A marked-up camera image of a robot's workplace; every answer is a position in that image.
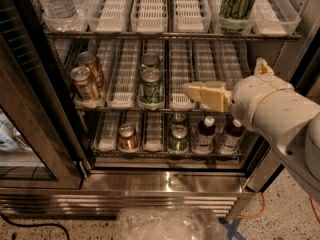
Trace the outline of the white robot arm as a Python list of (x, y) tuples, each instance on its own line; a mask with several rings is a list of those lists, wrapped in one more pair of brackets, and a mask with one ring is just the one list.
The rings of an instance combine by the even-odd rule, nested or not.
[(265, 59), (230, 90), (221, 81), (196, 81), (183, 93), (262, 135), (303, 190), (320, 200), (320, 105), (277, 77)]

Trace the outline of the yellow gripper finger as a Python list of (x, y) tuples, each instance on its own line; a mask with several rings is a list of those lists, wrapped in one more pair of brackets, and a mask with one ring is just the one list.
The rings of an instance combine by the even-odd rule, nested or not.
[(266, 60), (259, 57), (256, 60), (256, 66), (254, 69), (255, 75), (273, 75), (273, 69), (267, 64)]
[(231, 92), (223, 81), (191, 82), (183, 84), (183, 93), (215, 112), (229, 112)]

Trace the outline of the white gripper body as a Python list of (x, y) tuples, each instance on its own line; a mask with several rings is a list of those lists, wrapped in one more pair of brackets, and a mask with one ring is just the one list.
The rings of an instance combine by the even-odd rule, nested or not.
[(232, 90), (231, 114), (247, 130), (268, 141), (291, 141), (317, 114), (320, 106), (273, 75), (253, 75)]

